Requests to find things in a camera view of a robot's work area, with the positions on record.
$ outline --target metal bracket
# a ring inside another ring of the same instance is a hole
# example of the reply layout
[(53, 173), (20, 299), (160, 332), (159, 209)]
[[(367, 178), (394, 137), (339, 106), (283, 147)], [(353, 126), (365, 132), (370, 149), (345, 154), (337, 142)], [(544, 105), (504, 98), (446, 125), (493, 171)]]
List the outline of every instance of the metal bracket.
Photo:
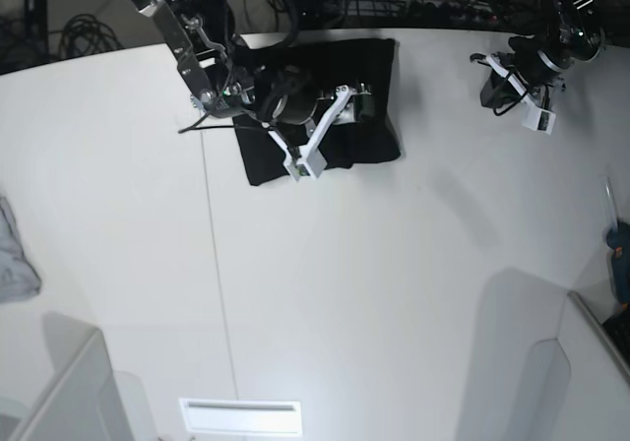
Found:
[(157, 8), (154, 21), (168, 48), (177, 59), (177, 70), (188, 90), (196, 97), (199, 97), (203, 91), (211, 92), (213, 86), (206, 72), (199, 65), (188, 33), (180, 26), (168, 3), (162, 3)]
[(223, 44), (219, 44), (218, 42), (212, 42), (206, 32), (204, 31), (204, 21), (203, 19), (195, 15), (192, 18), (187, 18), (182, 15), (182, 20), (186, 24), (186, 27), (189, 30), (192, 30), (197, 33), (199, 38), (202, 40), (204, 45), (211, 50), (215, 50), (219, 53), (220, 58), (224, 61), (227, 59), (227, 55), (225, 54), (225, 46)]
[[(327, 163), (322, 153), (319, 152), (319, 145), (352, 96), (357, 95), (357, 91), (348, 85), (341, 85), (335, 90), (335, 95), (337, 97), (335, 102), (322, 115), (322, 119), (320, 119), (317, 126), (313, 128), (313, 125), (310, 125), (308, 129), (310, 133), (308, 143), (299, 147), (298, 159), (293, 158), (293, 155), (288, 150), (288, 145), (276, 131), (269, 131), (269, 135), (284, 151), (284, 168), (295, 181), (298, 181), (303, 176), (318, 178), (326, 168)], [(263, 123), (263, 126), (269, 128), (269, 124)]]
[[(497, 54), (487, 55), (485, 61), (490, 65), (492, 70), (502, 78), (506, 78), (509, 75), (509, 70), (503, 67)], [(516, 75), (511, 75), (508, 82), (514, 87), (518, 95), (524, 95), (528, 90)], [(553, 125), (555, 124), (555, 113), (550, 109), (541, 108), (538, 105), (538, 100), (531, 94), (526, 94), (522, 102), (528, 107), (522, 121), (523, 126), (534, 131), (542, 131), (551, 134)]]

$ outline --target black towel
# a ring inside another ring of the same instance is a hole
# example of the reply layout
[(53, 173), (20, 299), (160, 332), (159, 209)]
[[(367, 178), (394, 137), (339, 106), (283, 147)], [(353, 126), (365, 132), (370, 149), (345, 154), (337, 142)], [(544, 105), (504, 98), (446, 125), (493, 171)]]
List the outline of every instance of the black towel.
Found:
[[(291, 63), (311, 71), (314, 81), (323, 89), (370, 85), (374, 99), (374, 117), (361, 124), (334, 125), (328, 130), (319, 150), (328, 162), (326, 168), (351, 168), (355, 163), (380, 163), (401, 155), (398, 140), (389, 124), (387, 102), (394, 62), (392, 39), (354, 39), (306, 44), (289, 49)], [(239, 125), (255, 126), (249, 116), (234, 118)], [(294, 145), (306, 144), (303, 126), (282, 126), (286, 138)], [(283, 166), (284, 152), (268, 135), (236, 130), (236, 138), (250, 185), (261, 185), (288, 172)]]

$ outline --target vent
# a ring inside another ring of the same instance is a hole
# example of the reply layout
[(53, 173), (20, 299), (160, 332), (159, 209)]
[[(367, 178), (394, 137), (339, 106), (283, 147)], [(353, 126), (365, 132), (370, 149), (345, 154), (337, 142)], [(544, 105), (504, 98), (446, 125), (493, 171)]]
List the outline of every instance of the vent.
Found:
[(302, 436), (299, 402), (240, 402), (180, 399), (191, 433), (238, 436)]

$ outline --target white table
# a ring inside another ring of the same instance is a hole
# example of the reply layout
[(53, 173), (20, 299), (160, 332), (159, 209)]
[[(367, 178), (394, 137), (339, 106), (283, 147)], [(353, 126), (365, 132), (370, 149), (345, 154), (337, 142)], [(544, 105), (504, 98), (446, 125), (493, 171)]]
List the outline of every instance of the white table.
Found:
[(196, 115), (164, 46), (0, 78), (0, 186), (44, 277), (0, 308), (0, 344), (51, 310), (101, 326), (177, 441), (180, 396), (300, 400), (308, 441), (502, 439), (565, 289), (607, 276), (599, 176), (626, 204), (630, 53), (577, 66), (547, 136), (478, 103), (469, 55), (506, 35), (304, 38), (362, 36), (399, 42), (405, 156), (318, 182), (250, 187), (232, 132), (176, 136)]

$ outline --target gray cloth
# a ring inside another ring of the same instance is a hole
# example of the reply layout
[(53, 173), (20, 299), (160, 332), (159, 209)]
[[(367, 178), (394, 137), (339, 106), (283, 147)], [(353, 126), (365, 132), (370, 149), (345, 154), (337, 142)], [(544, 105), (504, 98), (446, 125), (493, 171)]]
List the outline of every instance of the gray cloth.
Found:
[(24, 255), (9, 202), (0, 197), (0, 303), (26, 300), (40, 288), (41, 280)]

